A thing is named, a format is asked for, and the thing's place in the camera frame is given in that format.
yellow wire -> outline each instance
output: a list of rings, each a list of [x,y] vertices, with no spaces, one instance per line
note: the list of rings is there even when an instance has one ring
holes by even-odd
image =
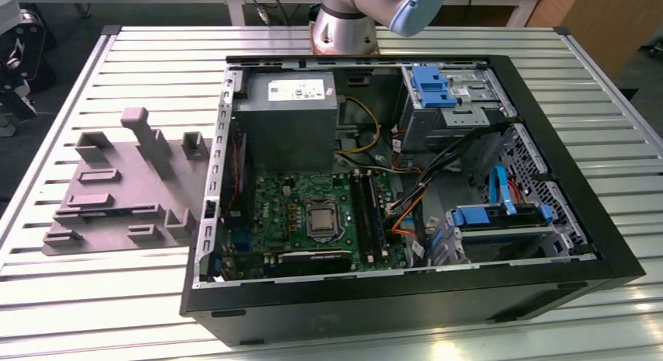
[[[375,136],[373,140],[368,145],[365,145],[363,148],[356,148],[356,149],[348,149],[348,150],[336,150],[335,153],[337,154],[356,154],[363,151],[367,151],[369,148],[375,146],[377,143],[377,140],[380,139],[380,123],[377,122],[377,118],[375,117],[373,112],[371,109],[355,98],[355,97],[345,97],[349,101],[356,103],[361,109],[364,109],[365,113],[371,116],[371,119],[373,120],[375,123]]]

blue latch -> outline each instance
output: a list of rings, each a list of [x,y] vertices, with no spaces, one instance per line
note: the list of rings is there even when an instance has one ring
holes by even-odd
[[[489,224],[488,213],[483,207],[464,207],[452,211],[453,226]]]
[[[488,213],[483,207],[465,207],[460,212],[467,225],[489,224]]]
[[[452,219],[453,219],[453,225],[456,227],[460,227],[465,223],[465,219],[459,210],[452,211]]]
[[[421,95],[423,107],[455,107],[448,80],[435,66],[412,66],[412,86]]]
[[[549,224],[553,219],[552,210],[547,204],[539,206],[540,216],[543,216],[545,223]]]

red wire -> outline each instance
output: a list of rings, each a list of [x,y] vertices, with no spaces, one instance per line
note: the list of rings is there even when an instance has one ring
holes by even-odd
[[[225,209],[224,219],[228,217],[229,210],[235,203],[235,198],[237,198],[239,195],[237,141],[235,140],[235,137],[232,137],[232,159],[232,166],[235,170],[235,189],[232,192],[232,198],[229,199],[228,208]]]

blue plastic clip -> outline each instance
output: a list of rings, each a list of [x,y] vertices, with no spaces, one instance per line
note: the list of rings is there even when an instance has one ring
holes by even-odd
[[[495,178],[499,181],[499,189],[495,187]],[[507,169],[503,165],[495,165],[489,170],[488,177],[488,197],[489,202],[497,202],[497,191],[500,195],[501,203],[507,207],[507,215],[513,215],[517,213],[513,202],[511,201],[511,192],[508,191],[508,174]]]
[[[545,223],[549,224],[553,219],[552,210],[547,204],[539,205],[540,216],[543,216]]]
[[[421,95],[423,107],[455,107],[448,80],[435,66],[412,66],[412,86]]]
[[[452,219],[456,227],[460,227],[465,224],[465,218],[463,217],[460,210],[452,211]]]
[[[483,207],[465,207],[460,212],[467,225],[489,224],[488,213]]]

slotted aluminum table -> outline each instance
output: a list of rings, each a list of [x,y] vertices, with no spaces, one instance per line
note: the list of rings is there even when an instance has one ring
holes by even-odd
[[[96,44],[0,223],[0,358],[660,359],[663,146],[576,41],[505,28],[429,29],[407,40],[380,30],[377,38],[383,54],[512,57],[647,276],[532,321],[229,349],[179,316],[185,248],[48,257],[41,238],[80,133],[131,140],[120,111],[144,106],[165,138],[211,137],[225,56],[308,54],[308,28],[125,27]]]

